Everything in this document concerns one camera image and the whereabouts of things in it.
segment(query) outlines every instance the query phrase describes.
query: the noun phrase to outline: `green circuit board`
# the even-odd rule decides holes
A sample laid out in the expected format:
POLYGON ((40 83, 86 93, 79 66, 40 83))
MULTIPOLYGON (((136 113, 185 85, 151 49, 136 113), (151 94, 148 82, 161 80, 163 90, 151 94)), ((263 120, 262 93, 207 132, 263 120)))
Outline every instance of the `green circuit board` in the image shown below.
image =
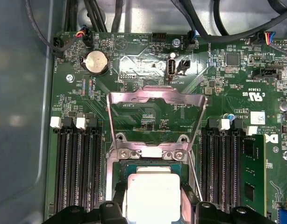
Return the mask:
MULTIPOLYGON (((74 33, 59 36, 67 42, 74 33)), ((106 153, 111 146, 107 94, 134 92, 147 85, 169 85, 182 94, 207 95, 199 130, 207 126, 208 119, 218 122, 225 114, 234 114, 242 120, 244 128, 258 126, 258 134, 252 139, 256 141, 255 156, 241 159, 245 170, 240 177, 243 192, 240 205, 250 206, 263 215, 271 214, 271 219, 277 222, 278 209, 286 206, 287 198, 287 160, 283 158, 287 152, 287 133, 282 133, 287 121, 280 111, 280 102, 287 100, 287 55, 265 45, 253 45, 250 39, 210 44, 197 38, 194 49, 187 50, 186 34, 165 35, 160 42, 153 41, 152 37, 152 34, 95 33, 93 48, 87 48, 78 40, 65 52, 64 59, 54 61, 51 116, 71 117, 74 122, 80 116, 98 119, 100 161, 96 201, 105 199, 106 153), (173 47, 174 39, 181 41, 179 47, 173 47), (80 58, 92 50, 102 51, 109 59, 109 71, 99 77, 91 76, 80 65, 80 58), (172 52, 176 55, 176 65, 182 59, 191 63, 185 74, 168 79, 166 63, 172 52), (277 68, 280 77, 252 78, 253 71, 267 66, 277 68), (73 75, 74 81, 66 81, 68 74, 73 75), (248 193, 244 192, 244 185, 253 179, 257 181, 249 183, 252 187, 248 193)), ((273 43, 287 48, 287 40, 273 43)), ((128 141, 147 144, 176 142, 181 134, 192 132, 197 119, 195 107, 168 105, 161 99, 150 99, 146 104, 114 105, 112 113, 116 132, 124 133, 128 141)), ((201 139, 199 131, 193 146, 198 171, 201 139)), ((57 141, 57 134, 51 130, 46 218, 53 214, 56 206, 57 141)))

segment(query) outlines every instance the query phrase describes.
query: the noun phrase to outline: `usb port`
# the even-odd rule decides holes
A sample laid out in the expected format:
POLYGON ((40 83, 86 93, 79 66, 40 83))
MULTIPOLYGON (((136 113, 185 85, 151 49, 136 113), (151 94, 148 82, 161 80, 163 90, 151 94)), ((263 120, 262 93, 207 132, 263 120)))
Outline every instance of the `usb port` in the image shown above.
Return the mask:
POLYGON ((174 76, 176 74, 176 61, 175 59, 167 60, 167 75, 174 76))

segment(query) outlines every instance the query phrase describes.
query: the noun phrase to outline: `black cable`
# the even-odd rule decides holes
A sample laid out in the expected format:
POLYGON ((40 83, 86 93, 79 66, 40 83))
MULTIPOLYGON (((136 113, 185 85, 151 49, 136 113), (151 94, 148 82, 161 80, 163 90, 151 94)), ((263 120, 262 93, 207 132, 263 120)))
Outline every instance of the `black cable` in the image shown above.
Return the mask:
POLYGON ((69 31, 70 27, 70 8, 71 8, 71 0, 67 0, 65 3, 65 32, 69 31))
POLYGON ((55 47, 53 44, 49 43, 45 37, 43 36, 43 34, 41 33, 39 27, 37 26, 36 24, 36 21, 33 17, 33 14, 32 14, 32 10, 31 10, 31 6, 30 6, 30 1, 29 0, 25 0, 25 8, 26 8, 26 11, 27 11, 27 15, 28 15, 28 19, 29 21, 31 22, 31 25, 32 25, 32 28, 35 30, 36 32, 36 35, 40 38, 40 40, 47 46, 49 47, 50 49, 54 50, 54 51, 65 51, 67 49, 69 49, 73 44, 74 42, 78 39, 78 37, 74 37, 73 39, 71 39, 65 46, 63 46, 62 48, 58 48, 58 47, 55 47))
POLYGON ((95 32, 100 32, 100 28, 99 28, 99 25, 98 25, 97 18, 95 16, 95 14, 93 13, 93 9, 91 7, 91 4, 90 4, 89 0, 84 0, 84 4, 86 6, 88 17, 90 18, 90 20, 92 22, 93 30, 95 32))
POLYGON ((71 0, 71 8, 70 8, 70 30, 76 31, 77 27, 77 9, 78 9, 78 1, 71 0))
POLYGON ((214 16, 214 21, 216 24, 216 27, 218 29, 218 31, 220 32, 220 34, 222 36, 228 36, 229 33, 227 32, 227 30, 225 29, 225 27, 222 24, 222 20, 220 18, 220 10, 219 10, 219 6, 220 6, 220 0, 214 0, 213 1, 213 16, 214 16))
POLYGON ((111 26, 111 33, 119 32, 121 18, 123 13, 123 0, 115 1, 115 17, 111 26))
POLYGON ((201 35, 201 37, 208 41, 208 42, 212 42, 212 43, 224 43, 224 42, 231 42, 231 41, 235 41, 235 40, 239 40, 241 38, 245 38, 245 37, 249 37, 252 35, 255 35, 255 33, 257 32, 263 32, 265 30, 270 29, 271 27, 274 27, 275 25, 279 24, 280 22, 282 22, 283 20, 285 20, 287 18, 287 11, 285 13, 283 13, 282 15, 271 19, 269 22, 258 26, 256 28, 250 29, 248 31, 239 33, 239 34, 234 34, 234 35, 229 35, 229 36, 211 36, 208 35, 208 33, 206 32, 205 28, 203 27, 193 5, 191 4, 191 1, 188 0, 180 0, 180 2, 183 4, 184 8, 187 10, 188 14, 190 15, 196 30, 199 32, 199 34, 201 35))
POLYGON ((179 0, 171 0, 174 6, 184 15, 185 19, 187 20, 188 24, 190 25, 191 29, 195 31, 194 23, 192 22, 188 12, 185 10, 184 6, 179 2, 179 0))
POLYGON ((106 29, 105 22, 104 22, 104 19, 103 19, 103 16, 102 16, 102 13, 101 13, 101 10, 100 10, 100 7, 99 7, 97 1, 96 0, 90 0, 90 4, 91 4, 91 7, 92 7, 94 13, 96 14, 96 18, 98 20, 99 27, 101 28, 101 31, 106 33, 107 29, 106 29))
POLYGON ((268 3, 271 8, 280 15, 287 11, 287 6, 285 6, 280 0, 268 0, 268 3))
POLYGON ((279 52, 282 52, 282 53, 284 53, 284 54, 287 55, 287 50, 285 50, 285 49, 279 48, 279 47, 275 46, 275 45, 272 44, 272 43, 269 44, 268 46, 271 47, 272 49, 278 50, 279 52))

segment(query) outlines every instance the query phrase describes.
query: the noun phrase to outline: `black dimm slot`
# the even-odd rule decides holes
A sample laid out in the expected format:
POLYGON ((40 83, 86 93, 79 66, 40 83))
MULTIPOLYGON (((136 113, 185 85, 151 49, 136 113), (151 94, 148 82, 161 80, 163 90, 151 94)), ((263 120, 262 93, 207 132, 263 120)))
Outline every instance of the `black dimm slot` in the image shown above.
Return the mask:
POLYGON ((212 167, 213 167, 213 203, 217 204, 218 203, 218 187, 220 185, 219 183, 219 173, 220 173, 220 170, 219 170, 219 151, 221 150, 220 148, 220 137, 218 136, 213 136, 213 164, 212 164, 212 167))
POLYGON ((214 182, 213 182, 213 173, 214 173, 214 149, 215 149, 215 142, 214 142, 214 136, 210 136, 210 148, 208 153, 208 186, 209 188, 209 202, 213 202, 213 194, 216 190, 214 188, 214 182))
POLYGON ((61 151, 60 151, 60 159, 59 159, 59 187, 58 190, 58 205, 57 205, 57 211, 59 212, 64 208, 64 191, 65 191, 65 148, 66 148, 66 140, 67 140, 67 134, 63 135, 62 142, 61 142, 61 151))
POLYGON ((60 182, 61 182, 61 154, 63 152, 63 138, 64 135, 61 133, 57 134, 57 155, 56 155, 56 173, 55 173, 55 193, 54 193, 54 213, 59 212, 61 197, 59 195, 60 182))
POLYGON ((72 189, 73 186, 72 185, 72 176, 73 176, 73 172, 72 172, 72 167, 73 167, 73 137, 74 134, 70 134, 67 137, 67 147, 66 147, 66 170, 65 170, 65 176, 66 176, 66 180, 65 180, 65 193, 66 193, 66 207, 72 205, 71 204, 71 198, 72 198, 72 189))
POLYGON ((82 205, 83 151, 85 135, 78 135, 75 205, 82 205))
POLYGON ((88 150, 88 171, 87 171, 87 201, 86 209, 90 211, 92 209, 93 201, 93 185, 94 185, 94 135, 89 136, 89 150, 88 150))
POLYGON ((219 137, 219 155, 218 155, 218 186, 217 186, 217 195, 218 195, 218 202, 220 209, 222 211, 225 210, 224 207, 224 199, 225 199, 225 148, 224 148, 224 138, 223 136, 219 137))
POLYGON ((100 175, 101 175, 101 136, 94 136, 94 149, 93 149, 93 158, 94 158, 94 176, 92 184, 92 209, 94 205, 99 201, 99 192, 100 192, 100 175))
POLYGON ((79 175, 79 182, 78 182, 78 186, 79 186, 79 191, 78 191, 78 199, 79 199, 79 206, 83 206, 83 201, 84 201, 84 197, 86 194, 86 189, 84 189, 84 176, 86 174, 86 170, 85 170, 85 151, 86 151, 86 135, 82 134, 80 137, 80 142, 79 142, 79 168, 78 168, 78 175, 79 175))
POLYGON ((235 184, 235 178, 236 178, 236 137, 231 136, 230 137, 230 206, 235 207, 235 201, 236 201, 236 184, 235 184))
POLYGON ((86 210, 88 208, 88 163, 89 163, 89 145, 90 145, 90 136, 85 135, 85 144, 83 150, 83 178, 82 178, 82 204, 86 210))
POLYGON ((224 151, 225 151, 225 178, 224 178, 224 192, 226 192, 225 194, 225 198, 224 198, 224 207, 225 207, 225 212, 229 213, 230 212, 230 194, 229 194, 229 190, 233 189, 232 186, 230 186, 230 144, 229 144, 229 137, 225 136, 224 138, 224 151))
POLYGON ((235 163, 235 168, 236 168, 236 175, 235 175, 235 207, 240 205, 240 149, 243 147, 243 138, 240 136, 236 137, 236 148, 235 148, 235 152, 236 152, 236 163, 235 163))
POLYGON ((78 165, 78 135, 73 135, 72 141, 72 169, 71 169, 71 183, 70 183, 70 198, 68 202, 70 205, 75 205, 75 198, 76 198, 76 180, 77 180, 77 165, 78 165))
POLYGON ((208 149, 208 136, 203 135, 201 140, 201 189, 204 200, 207 200, 207 149, 208 149))

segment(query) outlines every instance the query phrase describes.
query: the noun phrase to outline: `integrated circuit chip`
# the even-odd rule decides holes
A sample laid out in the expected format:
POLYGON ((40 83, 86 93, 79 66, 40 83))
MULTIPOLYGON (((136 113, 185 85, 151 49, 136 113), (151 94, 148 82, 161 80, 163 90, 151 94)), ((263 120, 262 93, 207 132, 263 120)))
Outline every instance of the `integrated circuit chip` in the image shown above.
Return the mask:
POLYGON ((239 66, 239 54, 227 53, 227 66, 239 66))
POLYGON ((245 183, 244 185, 244 195, 251 201, 254 201, 255 196, 255 188, 251 186, 249 183, 245 183))
POLYGON ((254 156, 255 153, 255 147, 253 141, 245 141, 244 142, 244 149, 245 149, 245 154, 247 156, 254 156))

